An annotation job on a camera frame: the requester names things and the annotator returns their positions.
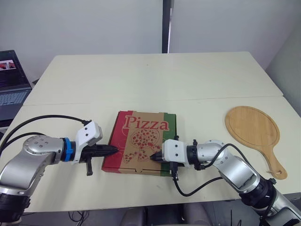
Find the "laptop keyboard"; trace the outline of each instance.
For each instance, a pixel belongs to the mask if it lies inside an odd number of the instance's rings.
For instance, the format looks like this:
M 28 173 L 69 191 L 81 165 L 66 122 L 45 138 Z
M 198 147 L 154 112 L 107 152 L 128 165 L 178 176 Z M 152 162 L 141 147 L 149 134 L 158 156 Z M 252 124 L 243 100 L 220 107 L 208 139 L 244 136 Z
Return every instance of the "laptop keyboard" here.
M 0 94 L 0 106 L 16 105 L 23 102 L 27 91 L 9 94 Z

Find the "wooden pizza peel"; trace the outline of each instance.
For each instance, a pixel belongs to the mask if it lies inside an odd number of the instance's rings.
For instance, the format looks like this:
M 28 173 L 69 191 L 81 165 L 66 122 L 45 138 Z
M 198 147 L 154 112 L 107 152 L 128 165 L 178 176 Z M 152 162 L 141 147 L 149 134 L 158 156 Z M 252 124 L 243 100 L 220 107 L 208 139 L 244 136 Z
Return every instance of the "wooden pizza peel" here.
M 280 139 L 277 124 L 264 112 L 248 106 L 232 108 L 226 115 L 228 132 L 243 145 L 263 154 L 274 178 L 283 180 L 287 172 L 274 155 Z

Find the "green stripe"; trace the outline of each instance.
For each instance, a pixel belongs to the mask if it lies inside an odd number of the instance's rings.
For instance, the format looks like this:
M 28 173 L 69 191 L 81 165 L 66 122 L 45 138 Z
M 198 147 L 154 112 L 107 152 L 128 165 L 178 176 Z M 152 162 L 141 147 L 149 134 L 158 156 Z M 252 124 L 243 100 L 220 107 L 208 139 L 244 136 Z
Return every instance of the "green stripe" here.
M 164 121 L 168 122 L 169 131 L 163 131 L 163 142 L 168 139 L 174 139 L 176 131 L 176 116 L 175 114 L 164 113 Z M 170 176 L 169 174 L 169 163 L 161 164 L 161 176 Z

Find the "laptop screen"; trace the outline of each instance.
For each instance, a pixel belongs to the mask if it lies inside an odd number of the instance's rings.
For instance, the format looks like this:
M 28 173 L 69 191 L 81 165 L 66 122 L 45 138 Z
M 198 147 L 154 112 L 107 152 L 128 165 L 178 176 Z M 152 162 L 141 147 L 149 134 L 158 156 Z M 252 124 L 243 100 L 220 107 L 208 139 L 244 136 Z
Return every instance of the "laptop screen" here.
M 15 51 L 0 51 L 0 91 L 30 88 Z

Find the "red stripe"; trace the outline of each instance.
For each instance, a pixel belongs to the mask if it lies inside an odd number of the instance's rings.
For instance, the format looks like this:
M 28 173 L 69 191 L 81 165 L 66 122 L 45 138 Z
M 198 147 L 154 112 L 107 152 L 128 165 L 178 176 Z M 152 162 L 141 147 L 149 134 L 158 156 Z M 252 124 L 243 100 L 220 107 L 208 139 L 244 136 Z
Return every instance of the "red stripe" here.
M 113 155 L 107 156 L 104 159 L 102 170 L 105 172 L 120 173 L 119 168 L 122 162 L 129 131 L 129 129 L 123 128 L 124 124 L 126 123 L 126 115 L 133 115 L 133 111 L 119 112 L 118 114 L 110 145 L 117 147 L 119 151 Z

